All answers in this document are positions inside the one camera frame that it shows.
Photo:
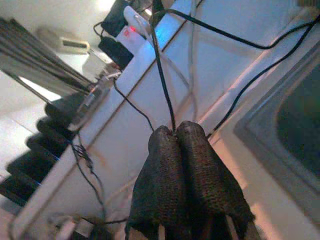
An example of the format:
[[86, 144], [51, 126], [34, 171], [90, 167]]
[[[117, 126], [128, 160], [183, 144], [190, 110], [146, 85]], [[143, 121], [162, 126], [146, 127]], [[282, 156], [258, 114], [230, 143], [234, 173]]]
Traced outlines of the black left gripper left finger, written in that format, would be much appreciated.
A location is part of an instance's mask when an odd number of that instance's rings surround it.
[[177, 137], [158, 127], [148, 141], [148, 156], [135, 181], [125, 240], [192, 240], [182, 153]]

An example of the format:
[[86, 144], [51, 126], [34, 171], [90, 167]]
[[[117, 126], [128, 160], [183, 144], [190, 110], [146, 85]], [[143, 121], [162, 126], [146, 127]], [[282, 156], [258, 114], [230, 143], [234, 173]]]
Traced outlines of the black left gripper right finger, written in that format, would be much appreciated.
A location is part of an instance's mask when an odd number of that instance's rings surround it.
[[183, 121], [176, 130], [187, 187], [192, 240], [201, 240], [207, 226], [219, 232], [229, 216], [239, 240], [249, 240], [255, 220], [243, 191], [209, 143], [203, 128]]

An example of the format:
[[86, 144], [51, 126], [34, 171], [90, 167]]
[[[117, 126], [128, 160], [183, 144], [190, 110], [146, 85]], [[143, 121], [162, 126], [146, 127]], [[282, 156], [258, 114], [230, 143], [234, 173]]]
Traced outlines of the clear plastic plug adapter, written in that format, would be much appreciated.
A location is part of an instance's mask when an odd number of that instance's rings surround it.
[[92, 117], [109, 91], [110, 87], [106, 82], [98, 83], [84, 98], [84, 101], [77, 109], [74, 118], [68, 126], [68, 130], [71, 132], [78, 131]]

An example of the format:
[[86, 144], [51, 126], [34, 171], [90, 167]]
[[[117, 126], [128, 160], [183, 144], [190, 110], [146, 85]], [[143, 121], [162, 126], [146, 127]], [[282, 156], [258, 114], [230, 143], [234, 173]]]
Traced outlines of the stainless steel sink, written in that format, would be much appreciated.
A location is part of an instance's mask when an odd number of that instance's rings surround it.
[[237, 122], [234, 133], [320, 224], [320, 41]]

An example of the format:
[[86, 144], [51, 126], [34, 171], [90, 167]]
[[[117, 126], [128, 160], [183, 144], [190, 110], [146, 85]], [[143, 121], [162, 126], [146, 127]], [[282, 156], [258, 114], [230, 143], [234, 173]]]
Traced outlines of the white plug adapter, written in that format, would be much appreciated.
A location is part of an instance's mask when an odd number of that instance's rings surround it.
[[88, 58], [82, 65], [82, 74], [92, 83], [97, 82], [97, 78], [104, 70], [107, 64], [112, 60], [99, 49], [90, 49], [88, 52]]

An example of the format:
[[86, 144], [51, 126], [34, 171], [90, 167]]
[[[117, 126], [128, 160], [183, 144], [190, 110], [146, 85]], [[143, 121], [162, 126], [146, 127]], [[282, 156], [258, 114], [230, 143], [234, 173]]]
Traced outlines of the black plug-in charger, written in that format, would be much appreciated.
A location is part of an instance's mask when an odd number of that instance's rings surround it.
[[124, 70], [134, 57], [122, 43], [115, 41], [111, 37], [102, 37], [98, 47], [111, 58], [121, 70]]
[[109, 35], [117, 37], [128, 23], [124, 17], [124, 10], [129, 4], [126, 0], [115, 0], [108, 15], [102, 21], [101, 27]]

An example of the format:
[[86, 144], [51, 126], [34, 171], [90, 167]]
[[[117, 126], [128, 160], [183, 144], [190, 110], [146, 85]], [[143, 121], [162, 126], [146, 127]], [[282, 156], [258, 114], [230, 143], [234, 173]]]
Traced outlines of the white power strip red light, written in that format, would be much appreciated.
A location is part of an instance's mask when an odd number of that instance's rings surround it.
[[117, 41], [124, 45], [129, 52], [136, 55], [140, 48], [149, 42], [152, 44], [151, 25], [131, 6], [126, 6], [123, 10], [126, 24], [116, 37]]

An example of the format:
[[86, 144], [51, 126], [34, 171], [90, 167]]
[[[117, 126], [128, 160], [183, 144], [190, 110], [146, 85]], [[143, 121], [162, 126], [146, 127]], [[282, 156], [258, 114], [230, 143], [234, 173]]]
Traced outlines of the grey slatted metal rack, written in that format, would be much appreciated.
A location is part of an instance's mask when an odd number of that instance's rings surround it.
[[95, 87], [13, 18], [0, 17], [0, 70], [63, 97]]

